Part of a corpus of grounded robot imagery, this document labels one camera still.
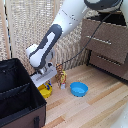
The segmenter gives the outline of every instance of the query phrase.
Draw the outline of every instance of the floor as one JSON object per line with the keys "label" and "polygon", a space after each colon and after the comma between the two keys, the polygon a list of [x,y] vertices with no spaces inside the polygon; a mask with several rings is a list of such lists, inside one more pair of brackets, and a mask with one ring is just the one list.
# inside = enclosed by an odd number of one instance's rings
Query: floor
{"label": "floor", "polygon": [[[128,102],[128,86],[102,71],[82,65],[66,71],[66,89],[52,79],[53,92],[46,99],[43,128],[110,128]],[[83,82],[89,90],[84,97],[70,92],[72,82]]]}

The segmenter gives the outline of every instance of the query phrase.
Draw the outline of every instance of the blue plastic bowl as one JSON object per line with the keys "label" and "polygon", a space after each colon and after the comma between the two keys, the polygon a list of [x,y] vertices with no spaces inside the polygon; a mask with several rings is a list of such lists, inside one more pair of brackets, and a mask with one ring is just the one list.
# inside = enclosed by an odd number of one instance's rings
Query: blue plastic bowl
{"label": "blue plastic bowl", "polygon": [[70,89],[71,89],[71,93],[77,97],[84,96],[86,94],[86,92],[88,91],[87,85],[85,85],[84,83],[81,83],[81,82],[71,83]]}

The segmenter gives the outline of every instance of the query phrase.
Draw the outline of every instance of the black storage box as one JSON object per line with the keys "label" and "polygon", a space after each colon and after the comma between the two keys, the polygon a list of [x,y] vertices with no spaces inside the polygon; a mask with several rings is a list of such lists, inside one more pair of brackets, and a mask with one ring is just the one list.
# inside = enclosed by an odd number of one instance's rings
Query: black storage box
{"label": "black storage box", "polygon": [[0,128],[45,125],[46,101],[19,59],[0,61]]}

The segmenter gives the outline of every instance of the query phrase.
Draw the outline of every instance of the yellow toy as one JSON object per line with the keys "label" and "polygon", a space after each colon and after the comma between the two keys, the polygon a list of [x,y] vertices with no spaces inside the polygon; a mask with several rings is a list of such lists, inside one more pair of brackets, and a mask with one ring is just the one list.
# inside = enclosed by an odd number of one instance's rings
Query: yellow toy
{"label": "yellow toy", "polygon": [[42,84],[38,87],[38,90],[44,98],[48,98],[52,93],[52,86],[50,83]]}

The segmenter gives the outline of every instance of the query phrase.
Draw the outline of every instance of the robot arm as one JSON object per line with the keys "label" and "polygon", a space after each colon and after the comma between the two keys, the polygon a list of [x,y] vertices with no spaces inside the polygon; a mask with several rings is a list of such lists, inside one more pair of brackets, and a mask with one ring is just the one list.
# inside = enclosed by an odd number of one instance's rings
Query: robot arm
{"label": "robot arm", "polygon": [[42,69],[46,64],[46,56],[59,38],[70,33],[80,23],[87,13],[84,0],[65,0],[60,8],[52,26],[36,48],[30,46],[26,49],[30,64],[35,69]]}

